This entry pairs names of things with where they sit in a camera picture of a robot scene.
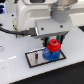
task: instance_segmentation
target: table surface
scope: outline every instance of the table surface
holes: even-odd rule
[[[84,84],[84,62],[27,78],[13,84]]]
[[[0,15],[0,23],[3,24],[3,28],[13,30],[13,18],[15,16],[11,17],[11,14]],[[16,38],[14,35],[0,32],[0,46],[3,47],[3,51],[0,52],[0,84],[13,83],[84,61],[83,43],[84,33],[79,28],[74,27],[66,35],[62,44],[62,51],[67,59],[31,69],[28,66],[25,53],[42,48],[42,41],[28,37]]]

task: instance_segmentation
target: blue object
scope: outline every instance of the blue object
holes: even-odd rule
[[[56,61],[60,57],[60,51],[58,51],[58,52],[50,52],[47,48],[45,48],[43,50],[43,57],[46,60],[49,60],[49,61]]]

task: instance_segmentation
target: red object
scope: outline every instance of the red object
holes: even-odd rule
[[[61,44],[57,39],[51,39],[47,45],[47,48],[51,52],[58,52],[61,49]]]

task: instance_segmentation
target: black cable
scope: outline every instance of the black cable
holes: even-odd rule
[[[7,30],[7,29],[1,28],[1,27],[0,27],[0,31],[9,33],[9,34],[22,35],[22,32],[10,31],[10,30]]]
[[[8,33],[8,34],[15,34],[15,35],[23,35],[23,36],[31,35],[31,36],[37,36],[35,28],[30,28],[29,30],[17,32],[17,31],[10,31],[10,30],[7,30],[7,29],[4,29],[4,28],[0,27],[0,31],[5,32],[5,33]]]

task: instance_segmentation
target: metal plate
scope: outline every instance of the metal plate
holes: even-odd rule
[[[48,61],[43,57],[42,52],[43,52],[43,49],[26,53],[26,58],[28,60],[28,64],[30,68],[51,63],[51,61]],[[38,53],[38,59],[35,58],[35,53]],[[63,59],[66,59],[66,57],[61,51],[60,58],[57,61],[60,61]]]

